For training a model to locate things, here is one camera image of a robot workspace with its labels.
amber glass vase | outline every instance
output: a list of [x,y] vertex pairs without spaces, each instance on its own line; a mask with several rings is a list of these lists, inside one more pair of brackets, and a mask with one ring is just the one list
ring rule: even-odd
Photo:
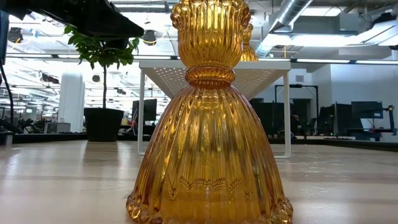
[[171,18],[188,85],[156,127],[128,215],[151,224],[292,223],[259,118],[231,85],[250,20],[247,5],[181,0]]
[[259,58],[250,46],[251,32],[253,31],[253,25],[249,24],[246,29],[243,30],[243,53],[241,56],[242,62],[258,62]]

table surface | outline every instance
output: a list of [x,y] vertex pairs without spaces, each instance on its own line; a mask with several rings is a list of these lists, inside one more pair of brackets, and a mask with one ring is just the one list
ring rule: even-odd
[[[295,224],[398,223],[398,153],[329,146],[292,152],[277,163]],[[0,148],[1,223],[131,223],[124,206],[141,160],[136,142]]]

